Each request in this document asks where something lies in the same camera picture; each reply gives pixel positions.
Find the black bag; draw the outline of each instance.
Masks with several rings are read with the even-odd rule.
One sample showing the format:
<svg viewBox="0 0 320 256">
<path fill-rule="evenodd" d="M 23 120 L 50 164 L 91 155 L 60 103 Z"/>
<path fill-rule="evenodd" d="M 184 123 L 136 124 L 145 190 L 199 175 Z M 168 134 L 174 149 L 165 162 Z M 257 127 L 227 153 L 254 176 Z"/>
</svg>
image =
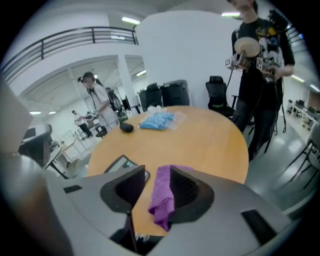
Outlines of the black bag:
<svg viewBox="0 0 320 256">
<path fill-rule="evenodd" d="M 120 100 L 111 88 L 105 88 L 109 96 L 110 104 L 113 111 L 120 111 L 122 109 Z"/>
</svg>

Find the black computer mouse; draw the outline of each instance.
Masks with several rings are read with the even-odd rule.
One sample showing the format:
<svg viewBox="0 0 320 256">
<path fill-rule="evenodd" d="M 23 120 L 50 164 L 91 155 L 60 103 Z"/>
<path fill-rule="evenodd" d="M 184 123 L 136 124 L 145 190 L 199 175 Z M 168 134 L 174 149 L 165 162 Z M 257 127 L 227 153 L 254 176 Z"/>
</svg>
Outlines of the black computer mouse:
<svg viewBox="0 0 320 256">
<path fill-rule="evenodd" d="M 120 129 L 125 133 L 131 133 L 134 130 L 134 126 L 129 123 L 123 122 L 122 124 L 120 124 Z"/>
</svg>

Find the person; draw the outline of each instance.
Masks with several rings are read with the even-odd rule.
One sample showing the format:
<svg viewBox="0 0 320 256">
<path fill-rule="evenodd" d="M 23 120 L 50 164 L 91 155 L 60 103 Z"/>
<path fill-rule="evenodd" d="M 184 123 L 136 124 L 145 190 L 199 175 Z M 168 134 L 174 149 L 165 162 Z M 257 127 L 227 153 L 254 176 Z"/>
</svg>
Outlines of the person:
<svg viewBox="0 0 320 256">
<path fill-rule="evenodd" d="M 81 82 L 92 97 L 94 108 L 99 113 L 98 120 L 101 127 L 104 127 L 107 132 L 110 132 L 118 126 L 119 120 L 112 109 L 107 90 L 91 72 L 86 72 Z"/>
<path fill-rule="evenodd" d="M 72 110 L 74 122 L 77 126 L 80 127 L 80 129 L 86 134 L 87 138 L 93 137 L 92 132 L 89 130 L 86 122 L 85 117 L 79 115 L 75 110 Z"/>
<path fill-rule="evenodd" d="M 268 48 L 282 52 L 284 66 L 272 67 L 275 84 L 267 84 L 262 72 L 256 68 L 256 59 L 252 59 L 249 68 L 244 69 L 240 81 L 239 98 L 232 118 L 234 124 L 243 133 L 254 117 L 255 127 L 252 142 L 248 148 L 249 160 L 253 160 L 260 148 L 267 142 L 274 130 L 278 112 L 283 100 L 282 77 L 294 72 L 295 59 L 285 32 L 276 32 L 270 22 L 258 17 L 258 4 L 255 0 L 227 0 L 242 14 L 243 23 L 231 35 L 232 51 L 235 51 L 237 39 L 250 37 L 260 40 L 266 37 Z"/>
</svg>

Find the round wooden table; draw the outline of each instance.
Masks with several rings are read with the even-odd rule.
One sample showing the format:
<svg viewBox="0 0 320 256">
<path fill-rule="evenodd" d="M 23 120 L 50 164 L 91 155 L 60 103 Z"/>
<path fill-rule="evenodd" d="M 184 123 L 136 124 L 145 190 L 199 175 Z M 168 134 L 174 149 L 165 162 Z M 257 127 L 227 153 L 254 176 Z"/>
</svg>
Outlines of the round wooden table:
<svg viewBox="0 0 320 256">
<path fill-rule="evenodd" d="M 109 132 L 96 146 L 88 166 L 88 176 L 100 175 L 121 155 L 145 165 L 150 178 L 132 210 L 132 217 L 134 231 L 151 236 L 168 234 L 153 223 L 153 216 L 148 213 L 158 167 L 188 166 L 243 184 L 249 165 L 245 139 L 228 118 L 212 110 L 190 106 L 167 109 L 186 114 L 176 130 L 140 129 L 138 124 L 146 113 L 134 116 L 126 121 L 134 126 L 134 131 L 124 133 L 117 127 Z"/>
</svg>

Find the white column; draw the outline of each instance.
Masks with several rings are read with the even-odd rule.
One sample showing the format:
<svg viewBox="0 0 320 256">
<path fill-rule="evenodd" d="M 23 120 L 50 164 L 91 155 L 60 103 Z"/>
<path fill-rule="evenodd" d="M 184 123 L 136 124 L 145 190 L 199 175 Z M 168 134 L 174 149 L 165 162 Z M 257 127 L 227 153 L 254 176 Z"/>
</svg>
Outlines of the white column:
<svg viewBox="0 0 320 256">
<path fill-rule="evenodd" d="M 128 98 L 130 107 L 133 108 L 139 105 L 138 97 L 135 94 L 134 86 L 131 82 L 130 73 L 128 70 L 126 58 L 124 54 L 118 55 L 118 70 L 122 82 L 122 86 L 125 91 L 125 95 Z"/>
</svg>

